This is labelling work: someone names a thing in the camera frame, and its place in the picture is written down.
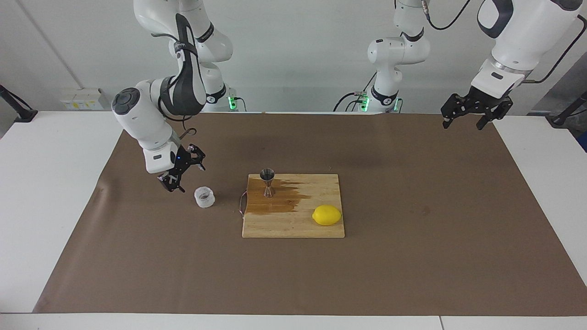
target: jigger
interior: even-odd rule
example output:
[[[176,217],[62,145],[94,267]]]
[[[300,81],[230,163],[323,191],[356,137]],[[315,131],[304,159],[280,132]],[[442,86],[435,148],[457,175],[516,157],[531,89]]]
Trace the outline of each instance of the jigger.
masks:
[[[273,182],[273,178],[275,177],[275,172],[272,169],[263,169],[261,171],[261,180],[265,183],[265,192],[263,196],[271,198],[275,195],[275,189],[271,187],[271,182]]]

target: brown paper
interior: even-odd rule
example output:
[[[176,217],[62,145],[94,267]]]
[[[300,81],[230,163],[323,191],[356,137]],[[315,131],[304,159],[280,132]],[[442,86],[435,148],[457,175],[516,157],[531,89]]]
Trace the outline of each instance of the brown paper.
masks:
[[[186,172],[185,194],[123,133],[35,312],[587,315],[583,281],[476,120],[201,114],[184,143],[208,170]],[[337,173],[346,238],[241,238],[239,197],[264,167]],[[197,207],[201,186],[213,207]]]

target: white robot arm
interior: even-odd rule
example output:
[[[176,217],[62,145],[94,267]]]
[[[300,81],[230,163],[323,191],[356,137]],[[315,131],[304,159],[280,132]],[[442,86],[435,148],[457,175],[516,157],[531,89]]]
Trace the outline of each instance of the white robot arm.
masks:
[[[388,112],[399,92],[402,64],[424,62],[430,54],[430,42],[424,36],[421,0],[397,0],[393,22],[402,31],[399,37],[377,39],[369,45],[369,60],[377,68],[375,84],[369,86],[364,111]]]
[[[224,96],[230,88],[212,63],[229,60],[232,43],[214,28],[202,0],[134,0],[134,13],[153,36],[170,38],[170,52],[177,58],[180,72],[122,90],[114,97],[112,111],[143,148],[147,171],[164,172],[158,179],[168,191],[184,191],[181,175],[191,165],[205,170],[205,154],[193,144],[184,148],[165,118],[182,121],[170,117],[177,115],[185,120],[207,103],[229,107]]]
[[[451,95],[442,107],[444,128],[467,113],[483,114],[477,123],[480,130],[488,122],[502,119],[513,105],[508,94],[527,82],[542,56],[578,16],[585,22],[579,15],[582,3],[583,0],[484,0],[477,21],[481,30],[495,39],[495,47],[471,82],[469,93],[464,97]]]

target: cable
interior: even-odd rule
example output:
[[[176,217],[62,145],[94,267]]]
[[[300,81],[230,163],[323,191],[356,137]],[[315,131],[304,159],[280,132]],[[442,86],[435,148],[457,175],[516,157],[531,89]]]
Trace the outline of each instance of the cable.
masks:
[[[442,31],[442,30],[446,30],[446,29],[450,28],[458,20],[458,18],[465,11],[465,8],[468,6],[468,4],[470,2],[471,2],[471,0],[467,0],[467,2],[465,2],[463,7],[461,8],[461,11],[458,12],[457,16],[453,19],[453,21],[450,22],[450,24],[448,24],[447,26],[445,26],[443,28],[439,28],[438,26],[435,26],[434,23],[432,23],[432,20],[430,19],[430,13],[428,12],[428,4],[426,3],[426,1],[422,1],[422,5],[424,8],[424,14],[426,15],[426,20],[428,21],[428,23],[430,23],[430,26],[432,26],[432,28],[434,28],[435,30]]]
[[[194,31],[191,29],[191,26],[188,25],[187,26],[190,29],[190,33],[191,33],[191,40],[194,42],[194,47],[195,47],[195,37],[194,37]],[[204,79],[202,79],[202,71],[200,69],[200,57],[198,56],[198,52],[196,51],[195,53],[192,52],[191,50],[187,50],[188,52],[194,54],[195,56],[195,64],[198,66],[198,74],[200,75],[200,81],[202,82],[202,85],[204,84]]]
[[[175,40],[176,42],[179,42],[179,39],[177,39],[176,37],[174,37],[174,36],[172,36],[170,34],[167,34],[167,33],[151,33],[151,36],[154,37],[154,38],[159,38],[159,37],[162,37],[162,36],[166,36],[168,38],[171,38],[171,39]]]
[[[163,92],[164,93],[169,92],[169,90],[177,83],[177,81],[180,80],[180,77],[184,74],[184,72],[185,72],[185,62],[182,62],[180,73],[178,73],[177,76],[171,78],[171,80],[169,80],[167,82],[167,87],[165,88],[165,90]]]
[[[157,110],[159,110],[159,112],[163,115],[163,117],[165,117],[168,120],[171,120],[172,122],[176,122],[176,123],[187,122],[188,120],[192,119],[192,117],[193,117],[193,116],[189,116],[188,118],[185,118],[185,115],[184,115],[184,119],[171,118],[161,108],[161,96],[159,96],[159,100],[157,101]]]
[[[332,112],[336,112],[336,108],[338,108],[338,106],[342,103],[342,101],[344,101],[345,98],[347,98],[349,96],[353,96],[353,95],[355,95],[354,92],[348,93],[348,94],[344,95],[343,97],[341,97],[340,100],[338,100],[338,103],[334,106],[334,109],[332,110]]]
[[[242,101],[242,105],[245,106],[245,112],[247,112],[247,104],[245,103],[245,100],[242,97],[235,97],[235,100],[241,100]]]
[[[565,58],[566,54],[571,50],[571,48],[573,48],[573,46],[577,43],[577,41],[581,38],[583,33],[585,33],[585,30],[587,29],[587,20],[581,15],[577,16],[577,18],[579,18],[583,22],[583,29],[581,29],[581,32],[579,32],[577,37],[575,37],[575,40],[573,40],[573,42],[571,42],[567,49],[565,49],[565,52],[562,53],[558,61],[552,66],[552,69],[546,74],[546,76],[544,76],[544,78],[540,80],[527,79],[524,80],[522,83],[543,83],[550,77],[550,75],[554,72],[556,67],[562,62],[563,58]]]
[[[34,110],[33,108],[31,108],[31,106],[26,103],[24,100],[22,100],[20,97],[18,97],[18,95],[12,93],[10,90],[6,90],[10,95],[12,95],[12,97],[14,97],[16,100],[18,100],[19,102],[21,102],[22,104],[24,104],[27,108],[29,108],[29,110]]]
[[[184,132],[183,132],[183,133],[180,135],[180,140],[183,140],[183,138],[184,138],[186,135],[192,135],[192,136],[193,136],[193,135],[196,135],[196,134],[198,134],[198,130],[197,130],[197,129],[195,129],[195,128],[193,128],[193,127],[191,127],[191,128],[189,128],[189,129],[185,130],[185,131],[184,131]]]
[[[369,85],[371,84],[371,82],[373,81],[373,79],[375,79],[375,76],[377,76],[377,71],[375,71],[375,73],[373,74],[373,76],[371,77],[371,79],[369,79],[369,82],[365,85],[365,88],[363,88],[363,92],[365,92],[367,90],[367,87],[369,87]],[[355,103],[353,105],[353,109],[350,112],[354,112],[355,111],[355,106],[357,105],[357,103]]]
[[[349,102],[349,104],[346,106],[345,112],[349,111],[349,106],[350,106],[351,104],[355,104],[355,105],[357,105],[357,103],[361,103],[361,102],[362,102],[362,101],[359,101],[359,100],[357,100],[357,101],[350,101],[350,102]]]
[[[587,111],[587,109],[583,109],[583,110],[581,110],[581,111],[579,111],[579,112],[576,112],[576,113],[574,113],[574,114],[572,114],[572,115],[569,115],[569,116],[567,116],[567,118],[568,118],[568,117],[572,117],[572,116],[576,116],[576,115],[580,115],[581,113],[583,113],[583,112],[585,112],[585,111]]]

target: black clamp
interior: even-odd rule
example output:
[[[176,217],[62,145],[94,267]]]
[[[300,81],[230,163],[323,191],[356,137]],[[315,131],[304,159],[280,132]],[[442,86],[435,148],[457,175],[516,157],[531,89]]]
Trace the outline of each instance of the black clamp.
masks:
[[[37,110],[31,108],[20,97],[13,94],[2,85],[0,85],[0,97],[3,98],[4,101],[6,101],[14,109],[14,111],[18,113],[18,117],[14,120],[15,123],[30,123],[36,114],[39,113]],[[16,101],[17,99],[29,109],[27,110],[22,107],[21,104]]]
[[[379,103],[381,103],[382,106],[390,106],[392,105],[393,101],[397,98],[397,94],[399,93],[399,91],[397,93],[395,93],[394,95],[391,96],[387,96],[387,95],[383,95],[379,92],[377,92],[375,90],[375,85],[373,85],[373,87],[371,87],[371,95],[373,95],[373,97],[379,101]]]
[[[477,129],[482,130],[488,122],[503,119],[512,105],[514,102],[509,96],[496,99],[471,87],[469,94],[465,97],[452,94],[440,109],[444,117],[443,127],[448,129],[455,118],[466,114],[483,113],[477,122]]]
[[[579,109],[582,105],[587,103],[587,92],[583,93],[578,99],[576,99],[571,105],[569,105],[563,112],[556,116],[547,116],[546,119],[552,127],[554,128],[562,128],[565,124],[565,121],[568,117],[578,115],[579,113],[575,113],[577,109]]]
[[[182,193],[185,193],[185,190],[180,186],[182,174],[192,165],[197,165],[200,170],[206,171],[206,168],[202,164],[202,161],[206,158],[206,154],[199,147],[190,144],[187,150],[183,146],[180,146],[177,150],[177,155],[172,152],[171,157],[175,159],[175,166],[171,170],[157,176],[157,178],[167,191],[172,192],[175,189],[179,189]]]

